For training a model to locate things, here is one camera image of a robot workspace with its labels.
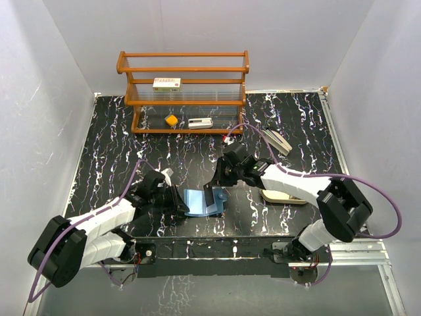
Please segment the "black credit card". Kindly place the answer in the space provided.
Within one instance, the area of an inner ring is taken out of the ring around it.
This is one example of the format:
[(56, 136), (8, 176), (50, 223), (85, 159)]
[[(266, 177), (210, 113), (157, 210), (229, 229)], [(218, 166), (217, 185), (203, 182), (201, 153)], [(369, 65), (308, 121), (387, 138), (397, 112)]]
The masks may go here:
[(214, 204), (214, 194), (212, 187), (205, 187), (204, 188), (204, 195), (205, 195), (205, 203), (207, 207), (210, 207)]

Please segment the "blue leather card holder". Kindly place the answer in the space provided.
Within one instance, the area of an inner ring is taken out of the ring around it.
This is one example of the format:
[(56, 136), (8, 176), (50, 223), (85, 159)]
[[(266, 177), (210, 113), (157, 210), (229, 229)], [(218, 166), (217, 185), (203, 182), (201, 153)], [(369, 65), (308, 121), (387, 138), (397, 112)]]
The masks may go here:
[(224, 202), (227, 202), (228, 195), (222, 188), (213, 188), (214, 204), (207, 206), (205, 193), (202, 190), (184, 190), (184, 203), (189, 211), (188, 217), (208, 217), (218, 215), (224, 212)]

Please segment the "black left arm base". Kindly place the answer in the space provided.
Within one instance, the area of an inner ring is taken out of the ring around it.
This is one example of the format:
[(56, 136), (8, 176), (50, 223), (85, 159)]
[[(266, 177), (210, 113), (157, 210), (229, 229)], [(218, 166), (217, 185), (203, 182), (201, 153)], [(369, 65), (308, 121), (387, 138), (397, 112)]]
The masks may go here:
[(156, 261), (156, 246), (154, 244), (132, 244), (126, 247), (121, 256), (114, 259), (120, 265), (128, 265), (129, 268), (109, 267), (112, 282), (123, 287), (140, 275), (144, 265), (152, 265)]

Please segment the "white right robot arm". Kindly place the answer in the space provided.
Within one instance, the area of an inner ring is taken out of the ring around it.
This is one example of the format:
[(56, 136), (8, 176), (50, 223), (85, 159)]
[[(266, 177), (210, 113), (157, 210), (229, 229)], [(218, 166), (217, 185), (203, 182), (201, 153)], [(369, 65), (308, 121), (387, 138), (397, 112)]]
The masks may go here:
[(213, 188), (235, 186), (240, 180), (261, 190), (289, 194), (318, 208), (319, 220), (304, 227), (283, 248), (268, 250), (291, 260), (308, 261), (319, 248), (336, 240), (352, 242), (373, 212), (351, 179), (282, 171), (271, 159), (255, 159), (238, 142), (225, 148), (213, 178), (203, 186), (206, 204), (214, 204)]

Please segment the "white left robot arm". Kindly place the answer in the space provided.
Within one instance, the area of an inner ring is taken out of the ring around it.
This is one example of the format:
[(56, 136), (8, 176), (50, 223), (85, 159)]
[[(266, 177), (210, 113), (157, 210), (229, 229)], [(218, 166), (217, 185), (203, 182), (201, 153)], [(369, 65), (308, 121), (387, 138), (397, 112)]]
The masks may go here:
[(130, 262), (136, 247), (119, 228), (154, 211), (175, 219), (185, 215), (189, 207), (175, 185), (148, 188), (133, 184), (124, 197), (116, 197), (100, 209), (69, 219), (53, 217), (30, 251), (28, 263), (60, 288), (79, 270), (98, 261), (117, 258)]

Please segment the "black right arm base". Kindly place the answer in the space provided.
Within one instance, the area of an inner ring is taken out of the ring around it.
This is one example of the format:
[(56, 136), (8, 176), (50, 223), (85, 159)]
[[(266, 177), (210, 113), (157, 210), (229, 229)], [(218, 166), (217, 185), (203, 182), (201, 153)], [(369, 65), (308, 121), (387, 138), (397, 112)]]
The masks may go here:
[(290, 276), (295, 286), (304, 286), (309, 288), (323, 282), (329, 275), (332, 268), (332, 251), (328, 246), (328, 266), (325, 273), (318, 277), (317, 266), (320, 263), (319, 254), (316, 251), (309, 251), (298, 242), (290, 242), (279, 247), (279, 242), (273, 243), (269, 248), (264, 248), (262, 256), (268, 258), (273, 263), (306, 263), (306, 267), (293, 267), (292, 270), (296, 276)]

